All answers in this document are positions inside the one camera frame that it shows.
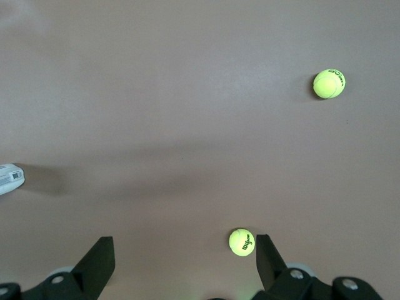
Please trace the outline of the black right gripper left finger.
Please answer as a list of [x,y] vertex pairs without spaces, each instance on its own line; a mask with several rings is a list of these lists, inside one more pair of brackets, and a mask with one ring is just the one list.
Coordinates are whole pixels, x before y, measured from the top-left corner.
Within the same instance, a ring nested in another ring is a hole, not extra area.
[[69,272],[57,272],[22,291],[19,284],[0,284],[0,300],[98,300],[115,270],[114,241],[100,237]]

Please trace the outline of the white blue tennis ball can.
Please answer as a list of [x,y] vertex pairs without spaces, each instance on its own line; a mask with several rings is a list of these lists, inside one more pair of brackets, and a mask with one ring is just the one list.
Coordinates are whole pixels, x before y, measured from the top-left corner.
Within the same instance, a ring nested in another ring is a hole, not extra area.
[[25,182],[24,171],[14,164],[0,165],[0,196],[7,194]]

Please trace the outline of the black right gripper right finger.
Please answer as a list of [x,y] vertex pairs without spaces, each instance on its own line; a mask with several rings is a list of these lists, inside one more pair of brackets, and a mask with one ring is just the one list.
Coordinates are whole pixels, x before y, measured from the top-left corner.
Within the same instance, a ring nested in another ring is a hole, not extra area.
[[337,277],[328,285],[298,267],[287,267],[267,234],[256,236],[256,266],[264,289],[254,300],[384,300],[362,279]]

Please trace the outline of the yellow-green tennis ball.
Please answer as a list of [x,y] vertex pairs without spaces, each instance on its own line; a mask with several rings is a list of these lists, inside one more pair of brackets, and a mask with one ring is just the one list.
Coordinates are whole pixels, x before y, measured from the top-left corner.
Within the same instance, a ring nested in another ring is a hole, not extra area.
[[337,69],[325,69],[316,75],[313,90],[322,99],[332,99],[339,96],[346,86],[344,74]]
[[235,229],[229,236],[229,247],[235,255],[246,257],[250,255],[256,247],[255,238],[247,229]]

